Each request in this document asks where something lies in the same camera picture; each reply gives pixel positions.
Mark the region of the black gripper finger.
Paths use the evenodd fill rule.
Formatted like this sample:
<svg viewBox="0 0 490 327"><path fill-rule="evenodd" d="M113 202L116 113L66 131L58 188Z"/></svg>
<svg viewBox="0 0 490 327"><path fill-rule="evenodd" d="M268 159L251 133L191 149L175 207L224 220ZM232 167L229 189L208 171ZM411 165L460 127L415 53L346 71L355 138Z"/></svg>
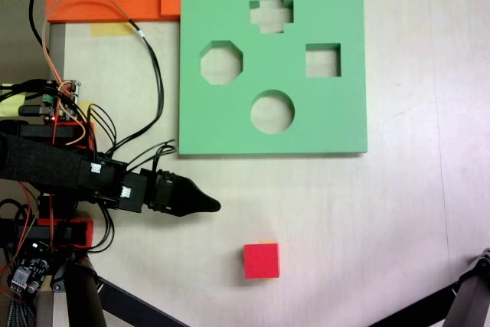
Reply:
<svg viewBox="0 0 490 327"><path fill-rule="evenodd" d="M196 213L214 213L220 210L220 202L213 198L182 201L174 209L174 216L184 217Z"/></svg>
<svg viewBox="0 0 490 327"><path fill-rule="evenodd" d="M176 176L174 188L174 204L177 206L182 201L190 201L201 198L212 198L204 193L191 179Z"/></svg>

